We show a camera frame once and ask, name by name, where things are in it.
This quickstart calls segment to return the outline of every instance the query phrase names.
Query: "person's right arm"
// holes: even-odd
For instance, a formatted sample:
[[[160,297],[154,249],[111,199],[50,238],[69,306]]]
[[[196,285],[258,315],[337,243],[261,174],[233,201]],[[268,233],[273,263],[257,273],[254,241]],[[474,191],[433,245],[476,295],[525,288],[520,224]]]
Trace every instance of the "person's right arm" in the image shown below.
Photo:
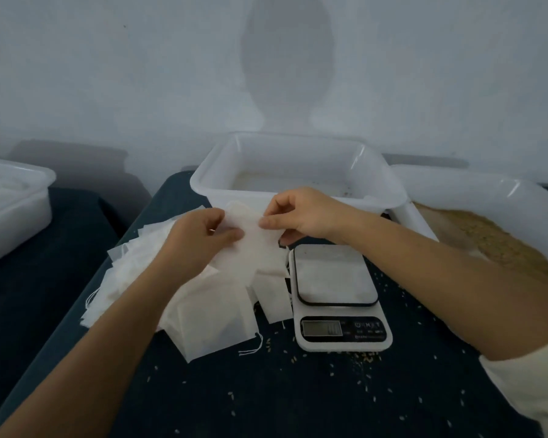
[[[348,244],[413,294],[489,360],[548,344],[548,285],[301,188],[276,195],[260,226]]]

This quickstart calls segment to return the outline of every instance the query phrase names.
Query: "plastic tub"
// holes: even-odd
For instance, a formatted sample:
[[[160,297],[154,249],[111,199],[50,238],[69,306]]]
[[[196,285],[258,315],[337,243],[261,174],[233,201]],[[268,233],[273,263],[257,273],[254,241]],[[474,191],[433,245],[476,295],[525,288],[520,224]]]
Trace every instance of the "plastic tub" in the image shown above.
[[[51,169],[0,160],[0,258],[51,222]]]
[[[190,184],[214,207],[237,200],[258,212],[277,192],[299,186],[375,213],[407,198],[382,155],[367,145],[294,135],[231,134],[207,155]]]
[[[539,185],[463,169],[407,165],[392,169],[413,201],[482,215],[548,259],[548,191]],[[402,225],[417,232],[423,233],[423,228],[428,227],[411,203],[391,213]]]

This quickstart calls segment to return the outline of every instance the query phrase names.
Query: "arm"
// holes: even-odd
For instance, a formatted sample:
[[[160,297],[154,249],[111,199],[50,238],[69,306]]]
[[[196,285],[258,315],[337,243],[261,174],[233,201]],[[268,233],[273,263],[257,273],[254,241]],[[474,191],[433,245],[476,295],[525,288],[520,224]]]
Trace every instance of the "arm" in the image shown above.
[[[106,436],[175,291],[243,232],[212,235],[223,210],[186,214],[150,266],[0,427],[0,437]]]
[[[548,286],[313,189],[280,193],[260,226],[349,244],[490,360],[548,344]]]

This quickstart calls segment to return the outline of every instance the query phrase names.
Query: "hand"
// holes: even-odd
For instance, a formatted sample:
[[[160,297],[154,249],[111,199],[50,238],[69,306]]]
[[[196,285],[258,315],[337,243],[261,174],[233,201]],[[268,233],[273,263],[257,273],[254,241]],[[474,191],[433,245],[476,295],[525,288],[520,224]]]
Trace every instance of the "hand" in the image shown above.
[[[156,273],[181,286],[203,272],[217,252],[244,237],[241,229],[213,235],[224,216],[223,209],[211,208],[189,212],[177,220],[151,265],[160,267]]]
[[[259,225],[263,229],[286,229],[280,237],[284,246],[306,235],[345,244],[343,227],[358,212],[318,190],[301,187],[274,195]]]

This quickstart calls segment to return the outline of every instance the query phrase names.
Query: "sleeve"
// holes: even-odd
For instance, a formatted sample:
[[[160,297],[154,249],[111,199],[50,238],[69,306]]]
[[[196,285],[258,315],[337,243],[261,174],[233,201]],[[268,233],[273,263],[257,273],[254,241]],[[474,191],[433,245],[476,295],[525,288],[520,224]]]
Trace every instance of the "sleeve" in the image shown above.
[[[519,413],[538,421],[548,438],[548,345],[505,361],[479,357],[493,384]]]

